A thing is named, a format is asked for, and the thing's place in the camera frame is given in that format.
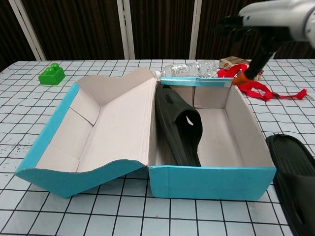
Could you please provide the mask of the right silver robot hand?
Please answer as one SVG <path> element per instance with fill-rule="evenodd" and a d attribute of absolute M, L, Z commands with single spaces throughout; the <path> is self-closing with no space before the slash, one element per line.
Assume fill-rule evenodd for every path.
<path fill-rule="evenodd" d="M 215 26 L 223 36 L 259 32 L 262 41 L 249 67 L 233 78 L 233 85 L 254 80 L 272 55 L 286 42 L 315 45 L 315 2 L 313 0 L 268 0 L 243 7 L 237 16 L 226 16 Z"/>

